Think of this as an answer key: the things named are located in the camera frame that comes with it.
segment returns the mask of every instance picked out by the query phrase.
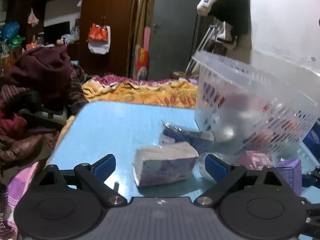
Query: metal screw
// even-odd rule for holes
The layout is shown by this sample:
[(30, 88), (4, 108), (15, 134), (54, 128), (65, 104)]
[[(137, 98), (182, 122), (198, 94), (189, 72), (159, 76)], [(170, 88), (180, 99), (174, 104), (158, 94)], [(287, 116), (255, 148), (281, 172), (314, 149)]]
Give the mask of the metal screw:
[(109, 202), (113, 205), (120, 205), (124, 202), (124, 197), (122, 196), (112, 196), (109, 198)]
[(197, 198), (197, 202), (200, 205), (207, 206), (207, 205), (210, 205), (212, 203), (212, 199), (209, 198), (209, 197), (200, 197), (200, 198)]

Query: wall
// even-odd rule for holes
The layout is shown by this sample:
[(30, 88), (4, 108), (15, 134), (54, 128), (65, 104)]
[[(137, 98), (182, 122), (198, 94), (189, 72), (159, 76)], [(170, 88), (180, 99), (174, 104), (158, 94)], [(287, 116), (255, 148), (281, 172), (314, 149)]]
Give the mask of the wall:
[(320, 0), (251, 0), (250, 6), (253, 49), (242, 46), (228, 56), (270, 72), (320, 103)]
[(0, 0), (0, 23), (6, 19), (6, 7), (7, 3), (5, 0)]
[(81, 16), (79, 0), (52, 0), (47, 2), (44, 14), (44, 26), (70, 21), (70, 28)]

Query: plastic basket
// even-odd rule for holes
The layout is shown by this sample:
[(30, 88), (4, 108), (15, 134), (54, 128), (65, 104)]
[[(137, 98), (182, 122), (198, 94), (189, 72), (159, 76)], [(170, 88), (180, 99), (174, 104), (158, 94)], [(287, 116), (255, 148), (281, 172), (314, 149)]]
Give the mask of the plastic basket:
[(200, 64), (195, 120), (214, 133), (218, 152), (255, 149), (287, 157), (319, 117), (315, 101), (269, 73), (205, 51), (193, 60)]

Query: blue gripper pad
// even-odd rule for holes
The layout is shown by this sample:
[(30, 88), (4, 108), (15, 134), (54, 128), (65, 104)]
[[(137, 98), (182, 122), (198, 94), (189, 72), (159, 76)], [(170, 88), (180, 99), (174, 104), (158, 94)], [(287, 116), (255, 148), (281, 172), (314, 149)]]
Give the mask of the blue gripper pad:
[(107, 178), (116, 170), (116, 158), (108, 154), (92, 165), (93, 175), (105, 182)]
[(207, 155), (204, 161), (205, 170), (216, 181), (220, 182), (228, 175), (228, 165), (214, 155)]

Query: brown cabinet door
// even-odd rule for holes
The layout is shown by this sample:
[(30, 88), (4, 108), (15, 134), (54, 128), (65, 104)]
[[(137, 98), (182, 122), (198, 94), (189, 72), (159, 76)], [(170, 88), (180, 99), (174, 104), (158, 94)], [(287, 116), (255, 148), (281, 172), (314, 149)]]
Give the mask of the brown cabinet door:
[[(127, 52), (132, 0), (83, 0), (80, 24), (80, 65), (88, 74), (112, 72), (127, 75)], [(111, 28), (111, 43), (106, 55), (92, 54), (88, 49), (87, 36), (92, 23)]]

